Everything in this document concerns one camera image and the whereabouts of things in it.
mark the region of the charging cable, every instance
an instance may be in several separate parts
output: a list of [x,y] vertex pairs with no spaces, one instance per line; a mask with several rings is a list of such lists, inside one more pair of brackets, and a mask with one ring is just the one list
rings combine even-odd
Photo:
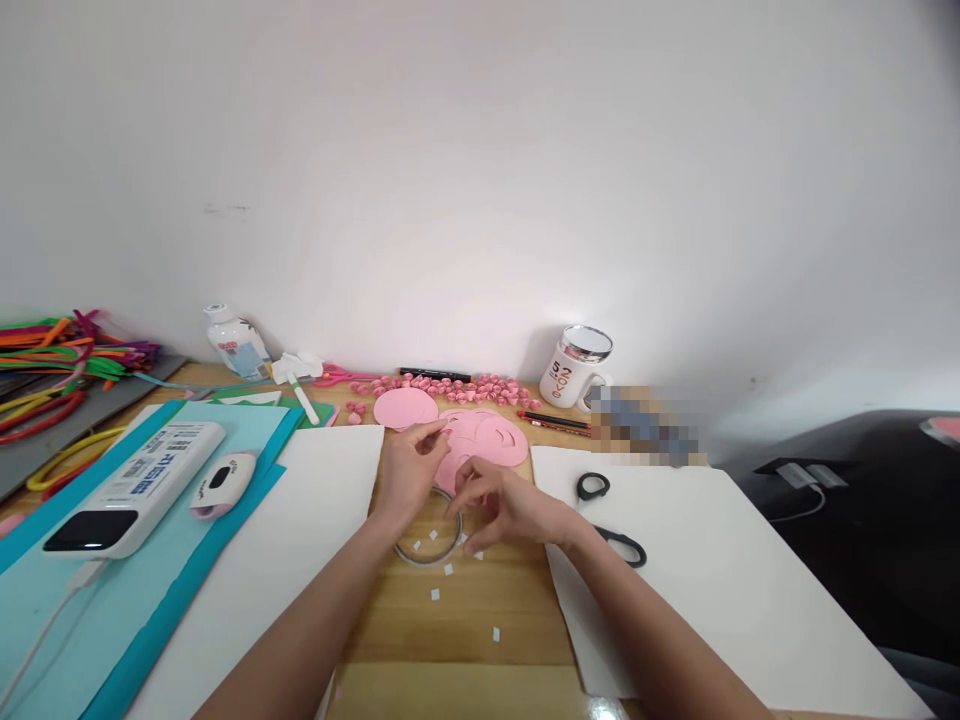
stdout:
[[796,520],[797,518],[808,517],[810,515],[813,515],[823,510],[823,506],[827,504],[826,494],[823,492],[823,490],[819,485],[807,485],[807,487],[813,490],[815,493],[817,493],[817,495],[820,496],[820,502],[817,503],[817,506],[815,508],[813,508],[812,510],[806,510],[802,513],[797,513],[796,515],[788,515],[785,518],[776,518],[775,520],[770,520],[769,522],[771,523],[787,522],[788,520]]
[[27,653],[27,656],[20,664],[20,668],[13,676],[13,681],[9,687],[7,687],[6,692],[3,693],[3,697],[0,698],[0,714],[3,713],[3,709],[7,706],[7,703],[10,702],[10,698],[13,697],[17,685],[20,684],[20,681],[26,674],[27,668],[29,668],[30,663],[33,662],[33,658],[36,656],[37,651],[40,650],[40,646],[43,645],[43,641],[47,639],[47,635],[50,633],[51,628],[53,628],[54,623],[57,622],[57,618],[60,617],[60,613],[63,612],[63,609],[70,603],[74,595],[100,577],[100,573],[103,572],[108,562],[108,560],[90,560],[85,562],[80,566],[80,569],[77,570],[77,573],[70,578],[70,581],[67,583],[67,594],[63,600],[60,601],[57,609],[53,611],[50,619],[47,620],[47,624],[43,626],[43,630],[40,631],[37,641],[33,644],[33,647],[30,648],[30,652]]

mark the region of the white paper sheet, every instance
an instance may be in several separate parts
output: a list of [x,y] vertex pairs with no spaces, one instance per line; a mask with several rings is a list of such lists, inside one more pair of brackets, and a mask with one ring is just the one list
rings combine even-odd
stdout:
[[380,425],[293,434],[277,461],[286,472],[223,551],[126,720],[193,716],[363,524],[382,444]]
[[[647,551],[637,572],[775,709],[933,717],[730,477],[710,468],[608,464],[581,450],[532,447],[537,486]],[[578,505],[585,472],[610,480]],[[637,697],[580,575],[547,549],[585,690]]]

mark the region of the white bottle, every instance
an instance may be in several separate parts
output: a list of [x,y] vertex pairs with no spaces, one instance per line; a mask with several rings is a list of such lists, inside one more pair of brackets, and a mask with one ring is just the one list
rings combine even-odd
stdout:
[[248,382],[269,380],[270,356],[257,329],[223,303],[209,305],[203,311],[210,319],[207,339],[223,364]]

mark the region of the pen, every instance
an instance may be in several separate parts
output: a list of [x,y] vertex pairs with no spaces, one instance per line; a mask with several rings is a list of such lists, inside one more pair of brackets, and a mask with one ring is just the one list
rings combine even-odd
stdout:
[[567,428],[567,427],[561,427],[560,425],[551,425],[550,423],[541,422],[540,420],[533,420],[532,418],[522,417],[522,419],[526,420],[528,423],[530,423],[535,427],[545,427],[545,428],[549,428],[550,430],[560,430],[561,432],[568,432],[571,435],[579,435],[580,437],[590,437],[589,432],[584,432],[583,430],[578,430],[577,428]]
[[590,430],[590,423],[583,423],[578,420],[567,420],[566,418],[555,418],[550,415],[541,415],[527,410],[517,410],[517,415],[524,420],[537,420],[539,422],[550,423],[551,425],[563,425],[564,427],[576,428],[578,430]]

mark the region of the white mug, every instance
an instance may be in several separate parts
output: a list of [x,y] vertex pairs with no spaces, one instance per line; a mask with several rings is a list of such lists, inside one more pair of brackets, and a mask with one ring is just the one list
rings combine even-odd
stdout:
[[613,382],[597,367],[611,352],[613,340],[606,333],[586,325],[566,328],[540,380],[543,399],[555,407],[576,405],[583,412],[590,412],[583,401],[590,388]]

